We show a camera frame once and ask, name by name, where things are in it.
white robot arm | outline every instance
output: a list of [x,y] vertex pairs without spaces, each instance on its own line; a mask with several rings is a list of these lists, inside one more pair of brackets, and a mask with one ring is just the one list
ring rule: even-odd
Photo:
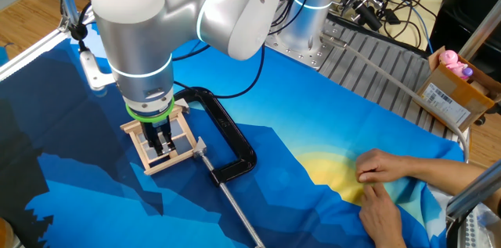
[[[151,136],[169,125],[165,114],[173,104],[171,53],[200,39],[234,59],[248,59],[264,43],[278,4],[279,0],[92,0],[128,112],[147,122],[143,127]],[[155,149],[160,155],[161,146]]]

human hand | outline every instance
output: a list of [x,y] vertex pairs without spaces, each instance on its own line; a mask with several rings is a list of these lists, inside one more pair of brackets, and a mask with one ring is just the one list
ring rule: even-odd
[[379,149],[363,153],[356,161],[359,182],[392,182],[408,175],[410,157],[396,156]]
[[405,248],[400,210],[382,183],[364,185],[360,220],[376,248]]

green ring light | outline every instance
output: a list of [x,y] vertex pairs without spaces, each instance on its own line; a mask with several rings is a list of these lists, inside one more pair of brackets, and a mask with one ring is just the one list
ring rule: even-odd
[[133,118],[138,120],[141,123],[158,123],[163,120],[166,120],[167,117],[171,114],[172,110],[174,109],[174,97],[172,98],[171,101],[171,106],[165,111],[163,114],[158,115],[156,117],[142,117],[139,116],[138,114],[134,113],[132,109],[125,103],[125,109],[127,110],[127,113]]

person's arm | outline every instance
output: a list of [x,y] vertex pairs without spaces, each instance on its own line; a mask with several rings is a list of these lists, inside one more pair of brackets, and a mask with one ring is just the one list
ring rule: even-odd
[[[379,149],[363,153],[356,161],[359,182],[392,182],[410,176],[418,178],[450,195],[466,188],[484,169],[452,160],[395,156]],[[501,189],[484,201],[499,214]]]

blue fabric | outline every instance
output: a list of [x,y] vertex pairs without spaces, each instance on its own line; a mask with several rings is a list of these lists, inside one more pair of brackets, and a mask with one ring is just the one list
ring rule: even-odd
[[[86,44],[106,68],[95,28]],[[228,95],[252,82],[259,60],[260,53],[238,62],[208,49],[175,63],[175,78]],[[305,157],[342,157],[348,170],[372,148],[462,159],[456,143],[269,50],[254,89],[222,104],[258,155],[256,168],[228,186],[267,247],[373,246],[359,206],[328,184],[316,184]],[[143,174],[120,129],[131,118],[119,91],[110,86],[104,97],[92,93],[70,40],[1,82],[0,110],[0,215],[25,245],[255,246],[202,163],[187,160],[151,177]],[[234,160],[203,110],[192,106],[186,119],[216,167]],[[349,184],[355,177],[343,178]],[[401,204],[408,247],[445,246],[444,230],[431,225],[443,211],[427,186],[403,178],[386,187]]]
[[7,51],[5,47],[0,47],[0,66],[6,64],[9,61],[9,56],[7,56]]

